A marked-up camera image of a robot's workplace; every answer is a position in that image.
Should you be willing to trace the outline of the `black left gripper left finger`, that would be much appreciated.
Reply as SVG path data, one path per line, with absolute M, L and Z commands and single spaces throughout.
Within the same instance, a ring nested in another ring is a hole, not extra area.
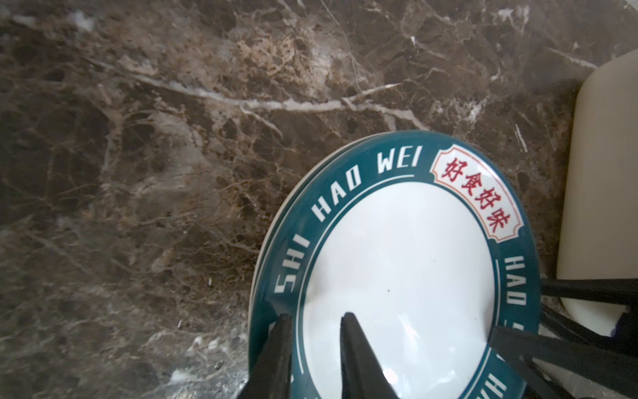
M 292 317 L 290 314 L 281 314 L 238 399 L 289 399 L 292 349 Z

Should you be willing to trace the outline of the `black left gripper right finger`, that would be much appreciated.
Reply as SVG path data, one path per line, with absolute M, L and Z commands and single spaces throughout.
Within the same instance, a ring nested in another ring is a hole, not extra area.
M 343 399 L 398 398 L 354 313 L 342 317 L 340 349 Z

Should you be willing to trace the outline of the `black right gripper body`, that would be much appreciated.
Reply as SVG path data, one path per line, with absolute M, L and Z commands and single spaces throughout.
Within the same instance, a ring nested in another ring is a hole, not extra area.
M 490 347 L 513 368 L 541 398 L 572 395 L 535 363 L 548 362 L 585 377 L 619 394 L 637 397 L 637 280 L 543 279 L 541 294 L 624 305 L 620 327 L 611 337 L 602 336 L 543 305 L 540 322 L 553 337 L 495 327 Z

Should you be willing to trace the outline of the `green rim white plate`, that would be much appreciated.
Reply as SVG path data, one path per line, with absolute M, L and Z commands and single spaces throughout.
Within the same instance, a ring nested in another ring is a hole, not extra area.
M 536 332 L 533 233 L 513 186 L 451 136 L 378 134 L 304 177 L 260 250 L 249 365 L 292 318 L 294 398 L 342 395 L 340 324 L 355 314 L 401 398 L 520 398 L 493 328 Z

